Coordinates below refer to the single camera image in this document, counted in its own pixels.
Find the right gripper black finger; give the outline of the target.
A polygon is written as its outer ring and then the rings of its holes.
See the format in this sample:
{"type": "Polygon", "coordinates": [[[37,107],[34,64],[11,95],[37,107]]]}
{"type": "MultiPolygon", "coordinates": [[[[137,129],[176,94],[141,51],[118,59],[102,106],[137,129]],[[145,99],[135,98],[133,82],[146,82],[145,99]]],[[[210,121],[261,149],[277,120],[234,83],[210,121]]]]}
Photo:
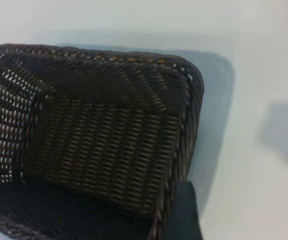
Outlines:
{"type": "Polygon", "coordinates": [[[196,192],[192,182],[176,185],[171,212],[163,231],[164,240],[203,240],[196,192]]]}

